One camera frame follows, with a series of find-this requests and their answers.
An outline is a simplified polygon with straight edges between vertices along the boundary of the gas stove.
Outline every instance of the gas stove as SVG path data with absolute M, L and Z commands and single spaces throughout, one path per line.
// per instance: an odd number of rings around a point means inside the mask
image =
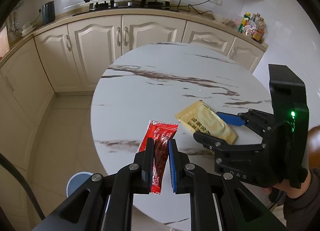
M 120 8 L 148 8 L 170 10 L 170 0 L 84 0 L 89 2 L 89 9 L 85 12 L 74 14 L 73 16 L 108 9 Z

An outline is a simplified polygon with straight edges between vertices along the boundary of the bottle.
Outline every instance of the bottle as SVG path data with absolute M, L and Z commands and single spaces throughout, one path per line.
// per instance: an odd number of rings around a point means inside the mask
M 244 27 L 243 34 L 249 38 L 252 38 L 253 32 L 256 30 L 256 14 L 253 14 L 249 23 Z
M 243 16 L 242 22 L 238 28 L 239 33 L 243 33 L 243 28 L 246 26 L 250 20 L 251 14 L 249 12 L 246 12 Z
M 260 18 L 259 20 L 256 21 L 256 25 L 257 25 L 257 28 L 253 33 L 252 38 L 259 42 L 265 30 L 266 24 L 264 22 L 264 19 Z

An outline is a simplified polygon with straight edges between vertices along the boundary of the black container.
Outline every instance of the black container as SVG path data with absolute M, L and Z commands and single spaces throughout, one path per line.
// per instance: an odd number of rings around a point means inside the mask
M 42 23 L 46 25 L 53 22 L 56 19 L 56 14 L 54 12 L 54 1 L 50 1 L 42 5 Z

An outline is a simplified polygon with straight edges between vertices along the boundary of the dark sleeve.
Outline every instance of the dark sleeve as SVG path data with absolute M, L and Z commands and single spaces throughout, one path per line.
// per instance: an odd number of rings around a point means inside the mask
M 301 197 L 286 197 L 284 201 L 284 218 L 290 231 L 305 231 L 312 221 L 320 219 L 320 169 L 312 168 L 310 173 L 308 190 Z

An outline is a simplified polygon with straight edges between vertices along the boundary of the green bottle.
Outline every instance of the green bottle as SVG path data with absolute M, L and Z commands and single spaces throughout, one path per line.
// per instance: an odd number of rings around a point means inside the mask
M 242 22 L 238 28 L 239 33 L 243 33 L 243 28 L 249 23 L 251 14 L 249 12 L 246 12 L 243 16 Z

